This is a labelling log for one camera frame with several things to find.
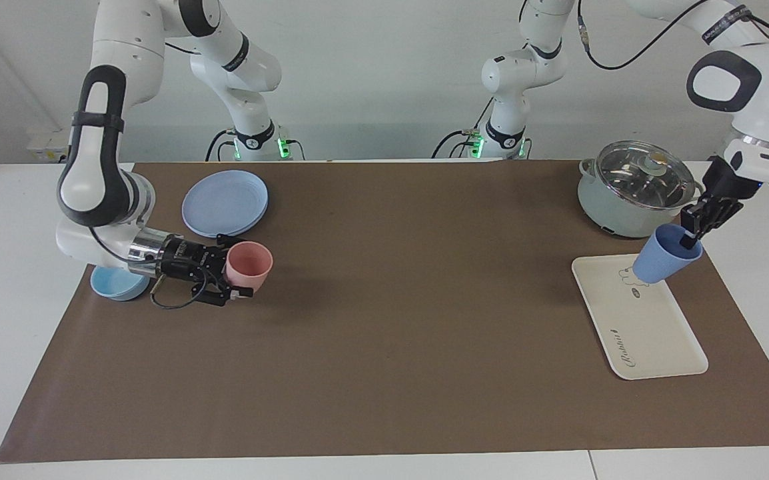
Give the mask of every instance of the cup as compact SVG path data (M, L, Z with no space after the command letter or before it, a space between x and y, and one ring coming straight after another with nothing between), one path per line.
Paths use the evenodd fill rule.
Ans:
M257 292L274 264L272 252L260 243L237 243L227 251L224 276L230 285Z
M680 225L660 225L634 262L634 274L643 282L658 283L671 277L704 254L701 242L687 249L680 244L687 235Z

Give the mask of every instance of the cable connector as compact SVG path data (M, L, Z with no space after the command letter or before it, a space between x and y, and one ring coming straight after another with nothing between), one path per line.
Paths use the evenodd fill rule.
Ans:
M586 21L582 16L577 16L577 29L580 30L580 42L583 43L583 48L589 52L589 30L586 29Z

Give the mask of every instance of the pot lid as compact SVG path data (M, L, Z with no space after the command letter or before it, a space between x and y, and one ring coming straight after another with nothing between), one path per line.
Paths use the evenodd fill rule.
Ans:
M595 161L595 172L616 195L647 209L673 209L695 195L695 180L686 165L649 143L607 146Z

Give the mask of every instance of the light blue bowl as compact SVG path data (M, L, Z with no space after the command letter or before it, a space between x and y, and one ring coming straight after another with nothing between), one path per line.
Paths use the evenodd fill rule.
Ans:
M101 297L114 301L129 301L144 293L150 283L148 277L120 268L95 268L91 274L91 288Z

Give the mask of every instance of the cooking pot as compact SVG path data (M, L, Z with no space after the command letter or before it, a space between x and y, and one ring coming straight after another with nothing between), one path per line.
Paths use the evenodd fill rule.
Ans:
M704 190L682 161L634 140L607 145L598 158L580 162L580 173L580 206L602 230L622 237L649 237Z

